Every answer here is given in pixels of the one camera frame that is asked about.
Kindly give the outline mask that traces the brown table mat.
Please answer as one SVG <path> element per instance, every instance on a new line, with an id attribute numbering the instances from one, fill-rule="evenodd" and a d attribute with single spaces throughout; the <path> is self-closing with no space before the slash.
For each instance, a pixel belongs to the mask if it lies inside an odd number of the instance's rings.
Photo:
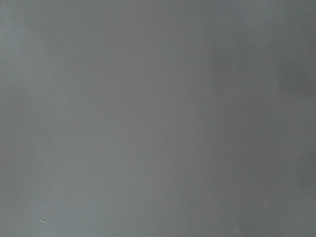
<path id="1" fill-rule="evenodd" d="M 3 237 L 313 237 L 313 0 L 3 0 Z"/>

